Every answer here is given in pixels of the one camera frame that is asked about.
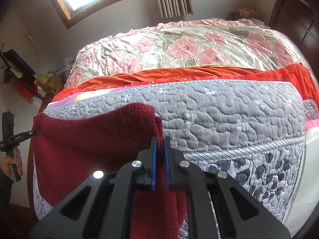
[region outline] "gray quilted blanket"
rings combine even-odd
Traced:
[[[204,171],[227,171],[275,217],[283,219],[305,140],[303,101],[291,83],[199,80],[156,84],[44,113],[60,119],[89,118],[134,102],[155,108],[162,117],[164,135],[186,159]],[[38,191],[35,167],[33,180],[34,205],[42,218],[52,207]],[[187,230],[186,220],[181,238],[187,238]]]

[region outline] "person's hand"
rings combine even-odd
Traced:
[[[5,175],[7,175],[9,178],[13,180],[13,177],[12,177],[13,174],[10,171],[10,164],[16,164],[19,175],[20,176],[23,175],[22,160],[21,160],[21,155],[19,150],[17,150],[17,159],[14,159],[11,156],[7,156],[7,155],[5,155],[2,159],[1,170],[3,171]]]

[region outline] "floral quilt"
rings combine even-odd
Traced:
[[[168,23],[87,45],[79,51],[65,88],[98,76],[154,68],[220,63],[266,71],[300,62],[311,69],[285,35],[258,20]]]

